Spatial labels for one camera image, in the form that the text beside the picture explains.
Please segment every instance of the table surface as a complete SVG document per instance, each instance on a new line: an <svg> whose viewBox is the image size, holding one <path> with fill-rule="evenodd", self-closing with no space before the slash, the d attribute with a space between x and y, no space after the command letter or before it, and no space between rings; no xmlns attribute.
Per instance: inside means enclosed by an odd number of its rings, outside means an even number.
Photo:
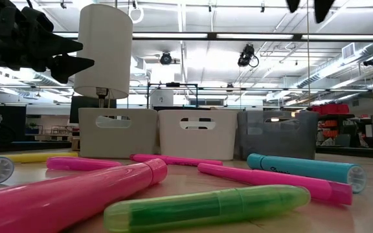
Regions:
<svg viewBox="0 0 373 233"><path fill-rule="evenodd" d="M368 175L367 189L361 194L354 195L352 206L330 205L318 201L300 207L292 212L268 219L245 221L235 224L200 227L168 232L373 232L373 159L362 157L349 157L341 155L316 156L317 160L351 162L364 167ZM131 164L128 160L119 160L123 164ZM226 166L248 168L244 161L225 162ZM45 163L17 164L14 174L0 184L0 188L15 184L42 181L54 177L74 174L68 171L47 171ZM161 197L166 195L189 194L222 190L226 188L239 188L246 184L202 174L194 167L169 166L168 176L161 183L132 196L132 199L147 197ZM76 224L64 232L75 233L101 233L107 232L102 226L102 214L92 217L83 223Z"/></svg>

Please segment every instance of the pink marker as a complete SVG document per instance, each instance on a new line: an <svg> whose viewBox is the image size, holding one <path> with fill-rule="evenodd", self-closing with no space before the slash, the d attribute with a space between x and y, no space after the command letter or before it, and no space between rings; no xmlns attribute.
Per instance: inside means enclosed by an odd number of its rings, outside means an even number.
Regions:
<svg viewBox="0 0 373 233"><path fill-rule="evenodd" d="M47 168L55 170L93 171L114 166L122 166L122 164L115 161L79 157L52 157L47 159Z"/></svg>
<svg viewBox="0 0 373 233"><path fill-rule="evenodd" d="M0 233L52 233L163 181L161 159L0 189Z"/></svg>
<svg viewBox="0 0 373 233"><path fill-rule="evenodd" d="M352 187L349 184L298 175L229 168L211 164L200 164L198 165L198 170L202 173L254 185L288 184L301 186L309 190L311 198L336 204L352 204Z"/></svg>
<svg viewBox="0 0 373 233"><path fill-rule="evenodd" d="M150 159L162 159L168 165L183 165L183 166L198 166L200 163L213 164L223 166L222 161L214 161L208 159L190 159L182 157L173 157L167 155L147 155L147 154L133 154L130 155L130 160L136 162L144 162Z"/></svg>

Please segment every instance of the white lamp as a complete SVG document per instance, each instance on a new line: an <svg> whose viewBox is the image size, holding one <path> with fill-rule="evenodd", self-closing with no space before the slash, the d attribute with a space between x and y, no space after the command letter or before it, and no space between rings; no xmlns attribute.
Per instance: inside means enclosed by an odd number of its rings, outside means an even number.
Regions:
<svg viewBox="0 0 373 233"><path fill-rule="evenodd" d="M109 89L106 98L129 95L133 23L128 15L112 6L92 4L80 12L78 57L90 58L95 65L76 74L74 91L98 98L96 88Z"/></svg>

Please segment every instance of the metal pole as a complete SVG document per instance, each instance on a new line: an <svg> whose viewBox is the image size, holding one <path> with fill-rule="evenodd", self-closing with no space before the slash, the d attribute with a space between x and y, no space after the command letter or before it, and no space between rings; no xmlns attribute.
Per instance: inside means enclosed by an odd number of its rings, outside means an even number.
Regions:
<svg viewBox="0 0 373 233"><path fill-rule="evenodd" d="M195 90L197 92L197 94L195 95L195 99L197 100L196 107L198 107L198 84L195 84Z"/></svg>
<svg viewBox="0 0 373 233"><path fill-rule="evenodd" d="M149 109L149 87L150 83L148 83L148 87L146 88L146 108Z"/></svg>

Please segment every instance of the ceiling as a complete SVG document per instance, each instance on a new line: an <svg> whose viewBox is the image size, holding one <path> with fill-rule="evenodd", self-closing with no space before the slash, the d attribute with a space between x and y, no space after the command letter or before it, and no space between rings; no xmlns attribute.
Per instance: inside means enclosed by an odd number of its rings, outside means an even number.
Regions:
<svg viewBox="0 0 373 233"><path fill-rule="evenodd" d="M27 6L25 0L12 2L19 9ZM65 1L67 9L60 7L60 0L31 2L34 8L45 12L51 19L55 26L54 31L78 32L81 7L79 4L91 1L68 0ZM115 1L112 0L99 3L115 6ZM262 3L266 6L264 13L260 12ZM301 0L300 8L294 14L289 13L285 0L138 0L137 5L144 10L144 17L141 22L134 24L134 32L373 34L373 0L336 0L327 18L320 24L314 20L313 0L308 3L307 0ZM128 6L127 1L119 0L117 6L124 12L133 8L131 1ZM134 10L131 17L137 19L139 11ZM113 30L113 25L109 26L108 30ZM203 86L221 86L231 82L235 87L250 87L257 83L260 83L258 86L272 83L270 87L287 87L300 80L309 70L313 72L319 65L340 55L341 49L350 42L252 42L256 51L260 49L256 54L260 64L251 72L250 67L237 65L240 52L248 43L184 41L185 81ZM181 60L180 41L133 41L132 44L133 56L144 58L149 71L161 66L158 58L162 52L170 52L177 61ZM170 65L170 69L175 73L175 81L182 82L181 65ZM363 72L366 72L373 67L363 69ZM335 83L357 75L357 64L353 64L317 83L320 83L322 88L330 88ZM147 81L145 76L131 78L142 83Z"/></svg>

